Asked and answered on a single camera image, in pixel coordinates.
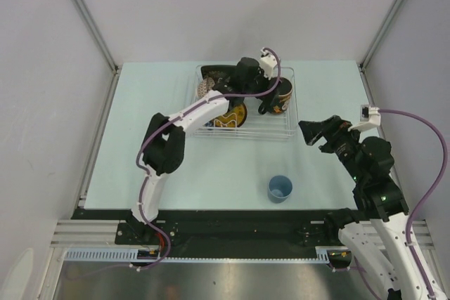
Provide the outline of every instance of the blue cup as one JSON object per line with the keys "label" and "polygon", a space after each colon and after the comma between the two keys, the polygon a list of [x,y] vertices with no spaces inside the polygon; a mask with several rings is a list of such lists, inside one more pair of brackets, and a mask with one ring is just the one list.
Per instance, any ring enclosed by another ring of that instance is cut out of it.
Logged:
{"label": "blue cup", "polygon": [[269,182],[268,195],[273,203],[281,203],[287,200],[293,191],[293,183],[286,176],[274,176]]}

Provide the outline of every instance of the wire basket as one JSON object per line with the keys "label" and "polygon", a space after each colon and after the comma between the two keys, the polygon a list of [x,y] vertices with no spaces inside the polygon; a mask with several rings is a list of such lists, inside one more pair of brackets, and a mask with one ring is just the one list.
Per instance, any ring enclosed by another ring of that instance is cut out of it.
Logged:
{"label": "wire basket", "polygon": [[[193,93],[191,93],[191,104],[196,102],[196,89],[203,80],[200,68],[195,69],[195,83],[193,86]],[[297,100],[295,97],[295,78],[294,69],[290,67],[281,68],[281,76],[288,79],[292,83],[292,96],[289,102],[288,109],[279,115],[266,113],[261,115],[258,113],[258,107],[261,100],[257,98],[245,98],[244,103],[247,108],[247,118],[245,122],[239,126],[236,118],[231,120],[232,126],[216,126],[217,119],[212,120],[209,124],[197,129],[194,136],[200,137],[215,137],[215,138],[246,138],[246,139],[260,139],[260,140],[275,140],[286,141],[293,136],[297,130]]]}

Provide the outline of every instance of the purple cable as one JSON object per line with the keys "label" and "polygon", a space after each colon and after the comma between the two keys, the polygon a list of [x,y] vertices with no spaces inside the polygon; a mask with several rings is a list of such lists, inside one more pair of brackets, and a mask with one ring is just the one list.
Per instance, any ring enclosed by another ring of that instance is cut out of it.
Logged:
{"label": "purple cable", "polygon": [[[268,90],[263,91],[262,93],[257,93],[257,94],[221,94],[221,95],[217,95],[217,96],[213,96],[212,98],[210,98],[210,101],[213,100],[217,100],[219,98],[258,98],[261,96],[265,96],[269,93],[271,93],[273,90],[275,90],[275,88],[278,86],[278,83],[280,81],[281,78],[281,65],[280,65],[280,59],[279,57],[276,55],[276,53],[270,49],[270,48],[263,48],[263,51],[268,51],[270,54],[272,54],[275,59],[276,59],[276,64],[278,67],[278,75],[276,77],[276,81],[275,84]],[[184,116],[189,115],[190,113],[192,113],[194,110],[198,109],[199,107],[201,107],[202,105],[207,104],[206,100],[202,100],[200,102],[198,102],[196,105],[194,105],[192,108],[188,109],[187,111],[185,111]],[[157,226],[154,226],[145,216],[143,210],[142,210],[142,197],[143,197],[143,191],[146,188],[146,184],[148,182],[148,178],[150,176],[150,169],[148,169],[147,167],[141,165],[139,163],[139,160],[141,158],[141,155],[143,153],[143,151],[147,148],[147,146],[150,144],[150,142],[160,133],[162,133],[168,126],[172,125],[173,123],[179,121],[181,119],[180,116],[175,117],[174,119],[171,119],[170,121],[168,121],[166,124],[163,124],[160,128],[158,128],[154,133],[152,133],[146,140],[145,142],[142,144],[141,149],[138,152],[138,155],[136,156],[136,165],[141,168],[142,170],[144,170],[147,173],[147,176],[145,177],[142,186],[141,186],[141,190],[139,191],[139,213],[141,214],[142,219],[146,222],[146,224],[148,226],[150,226],[153,230],[159,232],[164,239],[167,242],[167,249],[166,252],[154,263],[150,264],[149,266],[143,267],[141,268],[141,270],[147,270],[149,268],[152,268],[153,266],[158,265],[162,260],[164,260],[170,253],[170,249],[172,248],[172,245],[170,243],[170,238],[169,236],[167,236],[167,234],[161,230],[160,228],[158,228]]]}
{"label": "purple cable", "polygon": [[359,275],[361,276],[361,279],[363,280],[368,291],[373,295],[373,297],[375,299],[381,300],[381,298],[373,291],[372,287],[368,284],[368,281],[367,281],[366,277],[364,277],[364,274],[363,274],[364,269],[361,267],[361,265],[359,264],[359,261],[358,261],[358,259],[356,259],[356,257],[354,258],[354,262],[356,264],[356,267],[358,268]]}
{"label": "purple cable", "polygon": [[[448,150],[447,150],[447,146],[445,143],[445,139],[443,137],[443,135],[441,134],[441,132],[439,131],[438,128],[436,128],[436,126],[434,126],[431,122],[427,121],[426,119],[423,119],[422,117],[415,115],[415,114],[411,114],[410,112],[403,112],[401,110],[391,110],[391,109],[380,109],[378,110],[380,113],[386,113],[386,114],[397,114],[397,115],[403,115],[403,116],[407,116],[407,117],[411,117],[413,119],[417,119],[418,121],[426,124],[427,126],[429,126],[434,133],[437,135],[437,137],[439,138],[439,140],[441,141],[441,145],[442,145],[442,151],[444,153],[444,156],[442,158],[442,166],[441,166],[441,170],[439,171],[439,174],[437,175],[435,181],[433,182],[433,184],[431,185],[430,189],[428,189],[428,191],[424,194],[424,196],[420,199],[419,203],[417,203],[416,207],[414,207],[414,210],[411,212],[411,214],[408,217],[408,221],[406,222],[406,242],[408,244],[411,244],[411,228],[413,226],[413,221],[414,218],[418,212],[418,210],[425,204],[425,202],[427,201],[427,199],[431,196],[431,194],[435,191],[437,185],[439,184],[439,182],[441,181],[442,177],[444,176],[444,172],[447,166],[447,161],[449,158],[449,154],[448,154]],[[426,286],[427,286],[427,290],[428,290],[428,294],[430,295],[431,298],[433,298],[435,296],[435,291],[433,290],[433,287],[431,285],[430,279],[428,279],[427,273],[425,272],[425,269],[422,265],[422,263],[420,262],[419,256],[417,255],[417,251],[416,248],[414,246],[410,246],[409,249],[411,250],[411,254],[413,255],[414,261],[417,264],[417,267],[420,271],[420,274],[422,275],[423,281],[425,282]]]}

